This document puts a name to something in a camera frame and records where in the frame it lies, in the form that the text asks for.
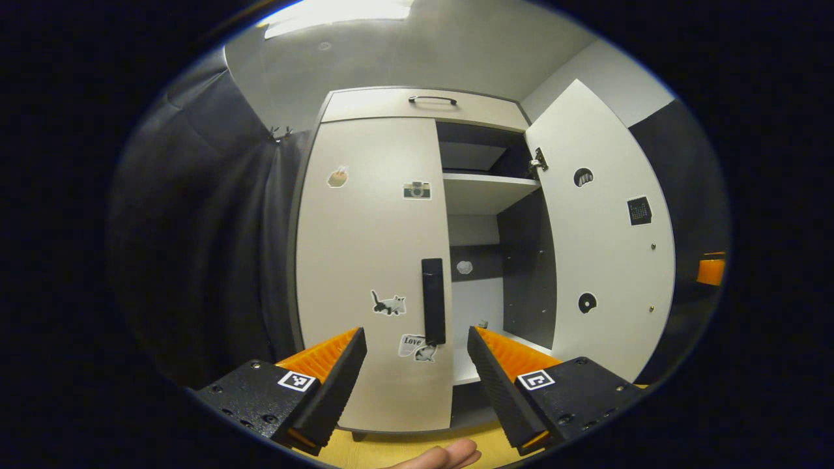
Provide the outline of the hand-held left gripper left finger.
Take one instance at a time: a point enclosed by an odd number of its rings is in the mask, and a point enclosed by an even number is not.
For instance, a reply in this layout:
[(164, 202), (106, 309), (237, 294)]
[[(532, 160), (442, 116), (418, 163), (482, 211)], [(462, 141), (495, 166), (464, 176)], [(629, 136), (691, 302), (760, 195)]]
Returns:
[(366, 332), (356, 327), (275, 364), (248, 360), (188, 392), (245, 433), (319, 456), (345, 411), (366, 354)]

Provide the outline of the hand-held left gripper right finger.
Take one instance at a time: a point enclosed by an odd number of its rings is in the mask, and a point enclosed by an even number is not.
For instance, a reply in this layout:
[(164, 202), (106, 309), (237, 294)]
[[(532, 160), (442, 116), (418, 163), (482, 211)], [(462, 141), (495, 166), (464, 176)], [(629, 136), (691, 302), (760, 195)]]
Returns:
[(646, 394), (586, 356), (558, 360), (479, 326), (468, 329), (467, 352), (521, 456), (586, 436)]

